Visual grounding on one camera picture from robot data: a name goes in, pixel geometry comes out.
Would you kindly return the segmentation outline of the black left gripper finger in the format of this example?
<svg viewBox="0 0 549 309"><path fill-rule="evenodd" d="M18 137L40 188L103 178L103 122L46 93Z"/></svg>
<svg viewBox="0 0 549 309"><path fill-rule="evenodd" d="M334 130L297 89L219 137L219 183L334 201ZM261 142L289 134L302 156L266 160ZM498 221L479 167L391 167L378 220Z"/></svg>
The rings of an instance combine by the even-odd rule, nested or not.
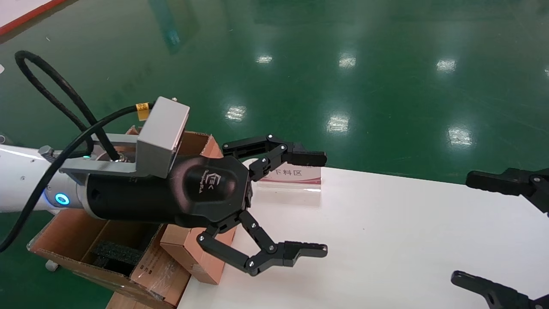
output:
<svg viewBox="0 0 549 309"><path fill-rule="evenodd" d="M249 257L216 240L219 233L238 225L246 230L259 247L257 254ZM229 216L222 223L209 225L196 240L203 251L250 276L256 276L274 266L293 267L301 257L325 258L328 254L328 246L325 244L296 241L276 244L247 210Z"/></svg>
<svg viewBox="0 0 549 309"><path fill-rule="evenodd" d="M249 164L252 181L319 182L327 163L325 152L309 151L298 142L286 142L272 134L240 139L222 145L224 156L237 160L254 157Z"/></svg>

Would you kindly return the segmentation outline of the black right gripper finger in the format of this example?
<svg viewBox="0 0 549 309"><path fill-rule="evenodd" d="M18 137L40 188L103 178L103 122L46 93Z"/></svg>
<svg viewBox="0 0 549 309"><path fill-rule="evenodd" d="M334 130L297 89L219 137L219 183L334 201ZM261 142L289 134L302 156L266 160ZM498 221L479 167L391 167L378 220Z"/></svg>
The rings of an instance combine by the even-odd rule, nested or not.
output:
<svg viewBox="0 0 549 309"><path fill-rule="evenodd" d="M459 270L452 273L451 283L484 297L490 309L547 309L549 307L548 295L533 300L508 286Z"/></svg>
<svg viewBox="0 0 549 309"><path fill-rule="evenodd" d="M541 213L549 212L549 169L538 171L508 168L501 174L470 171L465 185L502 195L524 196Z"/></svg>

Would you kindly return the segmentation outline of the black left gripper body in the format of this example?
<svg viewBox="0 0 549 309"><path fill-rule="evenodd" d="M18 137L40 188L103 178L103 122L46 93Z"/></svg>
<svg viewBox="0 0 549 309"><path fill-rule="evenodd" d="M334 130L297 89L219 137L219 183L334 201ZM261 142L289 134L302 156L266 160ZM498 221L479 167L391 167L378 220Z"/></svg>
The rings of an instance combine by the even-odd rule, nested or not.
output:
<svg viewBox="0 0 549 309"><path fill-rule="evenodd" d="M114 221L223 226L246 208L250 172L234 157L177 157L166 178L91 174L88 213Z"/></svg>

